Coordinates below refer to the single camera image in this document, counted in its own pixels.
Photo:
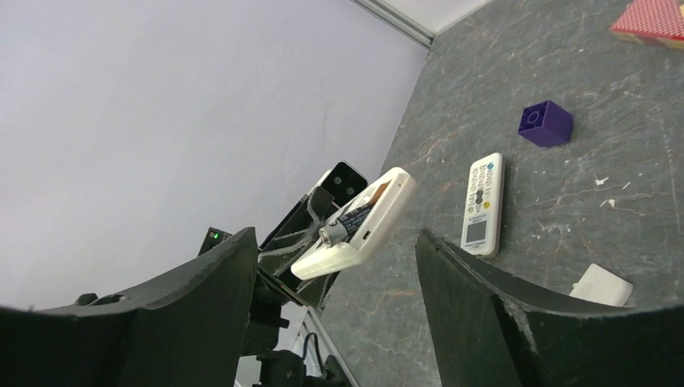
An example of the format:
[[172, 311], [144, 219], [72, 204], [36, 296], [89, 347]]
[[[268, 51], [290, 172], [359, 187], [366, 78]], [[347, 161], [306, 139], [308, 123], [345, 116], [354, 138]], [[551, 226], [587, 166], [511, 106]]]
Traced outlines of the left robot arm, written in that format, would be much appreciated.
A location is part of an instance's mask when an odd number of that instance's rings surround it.
[[259, 386], [353, 386], [341, 358], [323, 356], [322, 331], [305, 334], [297, 352], [277, 348], [279, 331], [290, 325], [283, 306], [293, 302], [319, 310], [338, 275], [300, 280], [290, 270], [314, 246], [325, 218], [338, 207], [332, 193], [316, 186], [305, 194], [257, 249], [257, 278], [242, 354], [261, 364]]

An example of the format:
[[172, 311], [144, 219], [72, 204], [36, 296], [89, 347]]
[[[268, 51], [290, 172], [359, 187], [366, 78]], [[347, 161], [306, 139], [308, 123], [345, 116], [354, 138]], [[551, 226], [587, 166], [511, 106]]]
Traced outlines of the red and white remote control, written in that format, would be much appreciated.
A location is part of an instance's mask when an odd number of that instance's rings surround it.
[[416, 187], [406, 170], [389, 169], [327, 218], [290, 271], [310, 280], [364, 264], [384, 245]]

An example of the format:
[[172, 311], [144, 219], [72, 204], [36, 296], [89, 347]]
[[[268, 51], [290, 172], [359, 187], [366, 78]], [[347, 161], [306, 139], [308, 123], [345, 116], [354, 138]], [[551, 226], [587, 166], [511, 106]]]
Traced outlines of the white battery cover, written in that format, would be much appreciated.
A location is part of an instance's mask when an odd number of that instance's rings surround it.
[[633, 284], [597, 264], [591, 264], [573, 284], [569, 295], [588, 302], [623, 307], [632, 291]]

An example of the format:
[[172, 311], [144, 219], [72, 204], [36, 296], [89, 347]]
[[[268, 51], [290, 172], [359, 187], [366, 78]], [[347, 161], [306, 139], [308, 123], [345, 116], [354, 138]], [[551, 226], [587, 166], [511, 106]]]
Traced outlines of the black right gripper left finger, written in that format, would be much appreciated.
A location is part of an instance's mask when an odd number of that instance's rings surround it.
[[231, 386], [257, 277], [246, 227], [86, 306], [1, 310], [4, 386]]

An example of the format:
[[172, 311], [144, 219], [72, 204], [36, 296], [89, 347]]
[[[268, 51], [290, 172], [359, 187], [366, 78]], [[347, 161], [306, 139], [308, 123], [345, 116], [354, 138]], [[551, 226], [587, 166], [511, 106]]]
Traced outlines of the silver black battery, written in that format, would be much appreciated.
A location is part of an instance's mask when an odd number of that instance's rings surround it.
[[319, 238], [327, 247], [332, 247], [352, 237], [368, 217], [374, 204], [366, 203], [335, 218], [319, 229]]

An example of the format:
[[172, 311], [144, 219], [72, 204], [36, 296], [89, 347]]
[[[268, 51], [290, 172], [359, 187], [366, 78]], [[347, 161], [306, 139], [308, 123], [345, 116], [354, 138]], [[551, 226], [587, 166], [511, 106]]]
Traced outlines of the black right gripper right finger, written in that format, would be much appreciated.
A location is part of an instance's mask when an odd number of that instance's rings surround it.
[[423, 229], [415, 257], [444, 386], [680, 386], [683, 307], [535, 285]]

